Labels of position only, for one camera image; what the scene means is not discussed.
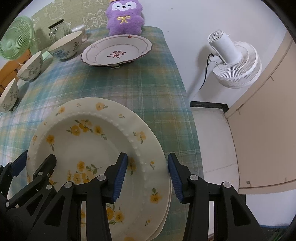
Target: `plaid tablecloth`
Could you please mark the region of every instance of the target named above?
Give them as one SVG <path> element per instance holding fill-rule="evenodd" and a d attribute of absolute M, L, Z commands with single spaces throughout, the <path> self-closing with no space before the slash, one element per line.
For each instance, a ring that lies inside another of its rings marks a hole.
<path fill-rule="evenodd" d="M 43 72 L 29 83 L 20 80 L 20 104 L 13 113 L 0 117 L 0 164 L 14 161 L 30 141 L 38 125 L 56 107 L 83 97 L 116 101 L 134 111 L 151 128 L 167 157 L 175 152 L 192 173 L 203 177 L 197 132 L 176 63 L 162 31 L 144 27 L 142 36 L 152 51 L 119 69 L 84 64 L 80 54 L 91 43 L 108 35 L 106 29 L 90 31 L 90 38 L 73 58 L 60 61 L 48 57 Z M 14 178 L 11 193 L 26 185 L 25 170 Z M 188 207 L 174 192 L 162 233 L 156 240 L 182 240 Z"/>

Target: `orange chair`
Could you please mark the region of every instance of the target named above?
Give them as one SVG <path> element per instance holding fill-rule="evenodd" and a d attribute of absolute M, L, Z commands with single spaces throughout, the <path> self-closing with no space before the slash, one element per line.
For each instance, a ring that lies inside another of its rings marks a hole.
<path fill-rule="evenodd" d="M 3 68 L 0 70 L 0 93 L 3 93 L 4 89 L 11 80 L 14 78 L 16 81 L 19 80 L 17 77 L 17 73 L 22 67 L 19 63 L 24 64 L 29 58 L 32 57 L 30 50 L 26 50 L 26 52 L 20 56 L 17 60 L 8 61 Z"/>

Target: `black jar lid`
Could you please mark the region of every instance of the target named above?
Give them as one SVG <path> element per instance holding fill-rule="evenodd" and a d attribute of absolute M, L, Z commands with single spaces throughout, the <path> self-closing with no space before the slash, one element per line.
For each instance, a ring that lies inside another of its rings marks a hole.
<path fill-rule="evenodd" d="M 64 22 L 64 20 L 63 20 L 63 19 L 62 19 L 62 20 L 60 20 L 60 21 L 58 21 L 58 22 L 56 22 L 56 23 L 54 23 L 53 25 L 49 26 L 49 27 L 48 27 L 48 29 L 52 29 L 53 27 L 55 27 L 55 26 L 59 25 L 59 24 L 60 24 L 60 23 L 62 23 L 62 22 Z"/>

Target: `stuffed animal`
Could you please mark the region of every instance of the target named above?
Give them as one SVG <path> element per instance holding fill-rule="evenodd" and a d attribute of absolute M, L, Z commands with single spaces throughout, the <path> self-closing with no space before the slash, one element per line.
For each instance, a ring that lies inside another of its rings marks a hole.
<path fill-rule="evenodd" d="M 144 19 L 141 17 L 143 7 L 138 0 L 112 1 L 107 8 L 107 29 L 109 36 L 119 34 L 140 35 Z"/>

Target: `wooden door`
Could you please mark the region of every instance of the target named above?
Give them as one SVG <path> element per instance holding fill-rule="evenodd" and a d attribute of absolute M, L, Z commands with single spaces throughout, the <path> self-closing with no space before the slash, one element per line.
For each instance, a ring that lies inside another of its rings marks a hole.
<path fill-rule="evenodd" d="M 228 118 L 237 153 L 240 191 L 296 188 L 296 44 L 260 89 Z"/>

